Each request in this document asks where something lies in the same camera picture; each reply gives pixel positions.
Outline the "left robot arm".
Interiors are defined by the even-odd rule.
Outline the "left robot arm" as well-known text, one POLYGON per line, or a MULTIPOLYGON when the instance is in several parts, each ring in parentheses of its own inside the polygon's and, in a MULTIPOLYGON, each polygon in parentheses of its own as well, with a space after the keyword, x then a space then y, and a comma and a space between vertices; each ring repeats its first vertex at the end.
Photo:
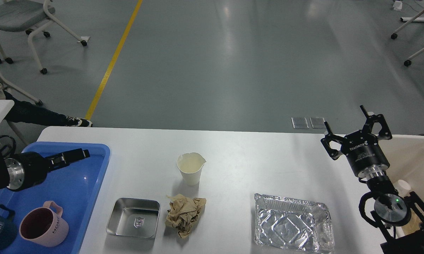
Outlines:
POLYGON ((88 150, 74 149, 49 157, 36 152, 16 154, 16 140, 0 135, 0 190, 22 191, 46 180, 49 172, 90 157, 88 150))

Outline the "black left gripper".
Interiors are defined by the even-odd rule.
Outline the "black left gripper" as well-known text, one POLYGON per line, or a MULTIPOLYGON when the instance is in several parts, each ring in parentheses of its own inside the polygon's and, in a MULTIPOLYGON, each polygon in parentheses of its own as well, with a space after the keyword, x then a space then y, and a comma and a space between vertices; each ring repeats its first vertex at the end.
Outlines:
POLYGON ((6 188, 14 192, 31 188, 43 183, 50 171, 67 167, 71 163, 89 157, 89 150, 83 149, 64 151, 49 156, 49 159, 36 152, 15 154, 5 159, 10 176, 10 183, 6 188))

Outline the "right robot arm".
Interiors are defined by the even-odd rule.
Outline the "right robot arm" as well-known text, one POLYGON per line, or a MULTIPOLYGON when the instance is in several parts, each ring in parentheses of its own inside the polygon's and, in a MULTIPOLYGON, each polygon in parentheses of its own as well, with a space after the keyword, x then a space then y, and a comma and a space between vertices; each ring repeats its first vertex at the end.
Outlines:
POLYGON ((383 114, 373 114, 360 106, 365 124, 362 129, 345 136, 332 132, 324 122, 326 133, 321 143, 329 157, 337 160, 346 156, 349 166, 358 181, 366 184, 365 193, 358 205, 361 217, 371 226, 380 229, 386 242, 380 247, 385 254, 424 254, 424 202, 415 192, 401 196, 387 175, 390 163, 383 153, 379 141, 393 138, 383 114), (400 227, 411 221, 412 214, 420 220, 419 229, 397 238, 388 232, 388 227, 400 227))

